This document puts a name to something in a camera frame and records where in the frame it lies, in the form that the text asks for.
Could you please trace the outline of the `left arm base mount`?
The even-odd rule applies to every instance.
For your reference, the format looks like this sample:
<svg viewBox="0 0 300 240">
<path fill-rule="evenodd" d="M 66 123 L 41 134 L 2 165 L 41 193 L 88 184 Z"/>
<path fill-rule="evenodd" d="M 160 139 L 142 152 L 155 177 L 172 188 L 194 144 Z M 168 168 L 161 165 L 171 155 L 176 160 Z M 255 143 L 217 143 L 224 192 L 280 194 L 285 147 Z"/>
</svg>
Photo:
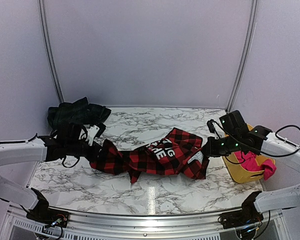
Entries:
<svg viewBox="0 0 300 240">
<path fill-rule="evenodd" d="M 51 227 L 67 227 L 69 220 L 69 212 L 46 208 L 39 211 L 27 210 L 26 217 L 30 220 L 43 223 L 45 228 Z"/>
</svg>

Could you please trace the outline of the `red black plaid shirt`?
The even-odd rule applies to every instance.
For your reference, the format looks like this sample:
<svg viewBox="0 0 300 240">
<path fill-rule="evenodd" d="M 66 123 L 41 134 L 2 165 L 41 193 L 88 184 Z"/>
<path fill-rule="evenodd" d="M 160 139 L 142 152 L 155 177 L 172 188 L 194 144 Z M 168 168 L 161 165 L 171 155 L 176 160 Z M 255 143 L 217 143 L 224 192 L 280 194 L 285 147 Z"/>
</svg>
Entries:
<svg viewBox="0 0 300 240">
<path fill-rule="evenodd" d="M 160 176 L 182 173 L 190 179 L 204 180 L 209 159 L 203 156 L 202 143 L 200 136 L 178 128 L 131 151 L 118 150 L 106 139 L 98 156 L 89 164 L 92 169 L 114 176 L 127 172 L 131 184 L 138 181 L 141 173 Z"/>
</svg>

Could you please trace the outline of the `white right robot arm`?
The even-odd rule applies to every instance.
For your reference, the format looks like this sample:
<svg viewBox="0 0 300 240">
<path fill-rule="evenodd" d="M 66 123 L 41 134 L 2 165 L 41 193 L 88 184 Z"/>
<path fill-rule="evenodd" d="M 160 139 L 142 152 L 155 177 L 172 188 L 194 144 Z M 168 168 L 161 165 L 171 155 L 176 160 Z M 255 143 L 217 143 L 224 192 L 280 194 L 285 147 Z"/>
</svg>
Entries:
<svg viewBox="0 0 300 240">
<path fill-rule="evenodd" d="M 214 120 L 208 121 L 207 125 L 212 133 L 215 131 L 215 124 L 225 133 L 225 137 L 208 137 L 207 143 L 202 148 L 203 156 L 221 157 L 237 151 L 250 151 L 279 160 L 300 173 L 300 144 L 292 143 L 261 125 L 249 130 L 238 110 L 220 117 L 218 123 Z M 250 205 L 238 211 L 237 219 L 242 224 L 248 224 L 256 217 L 257 212 L 297 207 L 300 207 L 300 184 L 257 193 Z"/>
</svg>

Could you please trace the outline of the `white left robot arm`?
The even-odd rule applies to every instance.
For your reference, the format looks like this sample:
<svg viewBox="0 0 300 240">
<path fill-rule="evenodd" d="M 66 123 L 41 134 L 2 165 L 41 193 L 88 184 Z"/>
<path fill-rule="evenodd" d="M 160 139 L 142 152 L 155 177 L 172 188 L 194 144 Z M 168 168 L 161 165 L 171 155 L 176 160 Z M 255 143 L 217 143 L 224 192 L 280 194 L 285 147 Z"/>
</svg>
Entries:
<svg viewBox="0 0 300 240">
<path fill-rule="evenodd" d="M 101 146 L 89 144 L 85 140 L 70 138 L 53 138 L 51 136 L 36 136 L 32 140 L 0 142 L 0 167 L 17 163 L 52 162 L 74 156 L 84 157 L 88 161 L 95 160 Z M 47 223 L 53 218 L 53 211 L 45 204 L 39 203 L 39 194 L 0 176 L 0 199 L 21 205 L 33 210 L 41 222 Z"/>
</svg>

